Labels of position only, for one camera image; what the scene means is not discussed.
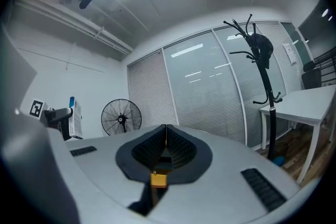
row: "white table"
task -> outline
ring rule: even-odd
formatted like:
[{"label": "white table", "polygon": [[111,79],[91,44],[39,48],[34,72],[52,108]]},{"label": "white table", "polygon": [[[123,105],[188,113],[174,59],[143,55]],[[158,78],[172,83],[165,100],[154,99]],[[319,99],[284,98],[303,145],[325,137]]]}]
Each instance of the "white table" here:
[{"label": "white table", "polygon": [[[304,163],[297,183],[300,183],[303,180],[309,168],[319,138],[320,124],[330,109],[333,97],[335,95],[335,90],[336,85],[311,90],[295,91],[283,97],[282,102],[275,104],[277,118],[300,122],[314,127],[306,162]],[[260,111],[263,122],[263,143],[261,148],[264,150],[266,148],[267,136],[266,115],[269,115],[269,105],[261,108]],[[334,112],[329,141],[332,141],[335,124],[336,113]]]}]

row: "table leg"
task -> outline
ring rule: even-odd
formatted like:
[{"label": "table leg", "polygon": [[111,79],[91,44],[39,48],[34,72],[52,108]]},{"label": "table leg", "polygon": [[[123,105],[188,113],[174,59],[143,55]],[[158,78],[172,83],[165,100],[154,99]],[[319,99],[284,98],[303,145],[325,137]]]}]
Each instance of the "table leg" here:
[{"label": "table leg", "polygon": [[261,113],[261,121],[262,121],[262,139],[263,143],[261,144],[261,149],[266,149],[266,138],[267,138],[267,123],[266,123],[266,115],[264,113]]},{"label": "table leg", "polygon": [[334,131],[335,131],[335,124],[336,124],[336,111],[334,111],[334,115],[332,116],[332,123],[331,123],[331,132],[330,132],[330,136],[329,136],[329,142],[332,141],[333,137],[334,137]]},{"label": "table leg", "polygon": [[296,181],[297,183],[300,183],[303,180],[304,176],[306,175],[306,172],[308,171],[311,160],[313,159],[313,156],[314,156],[314,153],[315,153],[317,141],[319,139],[319,133],[320,133],[320,123],[317,124],[317,125],[314,125],[313,136],[311,138],[309,152],[308,152],[306,161],[303,165],[302,171],[299,175],[299,178]]}]

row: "blue object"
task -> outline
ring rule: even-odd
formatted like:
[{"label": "blue object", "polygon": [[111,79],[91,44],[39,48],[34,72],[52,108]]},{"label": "blue object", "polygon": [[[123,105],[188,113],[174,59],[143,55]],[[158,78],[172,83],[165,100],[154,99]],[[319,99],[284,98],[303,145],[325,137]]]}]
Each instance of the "blue object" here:
[{"label": "blue object", "polygon": [[278,166],[281,166],[285,163],[285,157],[283,156],[279,156],[279,157],[276,157],[274,160],[273,160],[273,163],[278,165]]}]

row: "black rubber pad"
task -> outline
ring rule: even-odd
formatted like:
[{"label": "black rubber pad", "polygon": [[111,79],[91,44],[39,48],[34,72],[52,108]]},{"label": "black rubber pad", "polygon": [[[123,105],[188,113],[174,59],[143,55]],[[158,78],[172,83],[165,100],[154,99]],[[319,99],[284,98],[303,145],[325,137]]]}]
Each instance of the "black rubber pad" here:
[{"label": "black rubber pad", "polygon": [[255,168],[241,172],[269,212],[286,202],[285,197]]},{"label": "black rubber pad", "polygon": [[76,156],[87,154],[87,153],[90,153],[96,150],[97,149],[94,146],[87,146],[87,147],[78,148],[77,150],[70,151],[70,153],[72,154],[73,157],[76,157]]}]

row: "fan stand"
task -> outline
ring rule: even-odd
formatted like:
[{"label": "fan stand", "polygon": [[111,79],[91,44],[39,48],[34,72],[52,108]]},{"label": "fan stand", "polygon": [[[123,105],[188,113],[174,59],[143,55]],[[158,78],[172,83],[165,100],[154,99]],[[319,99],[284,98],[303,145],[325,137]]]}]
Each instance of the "fan stand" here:
[{"label": "fan stand", "polygon": [[125,123],[126,123],[127,119],[128,119],[128,117],[126,117],[124,114],[120,113],[120,116],[118,116],[118,121],[119,121],[120,124],[122,124],[122,127],[123,127],[125,133],[126,133]]}]

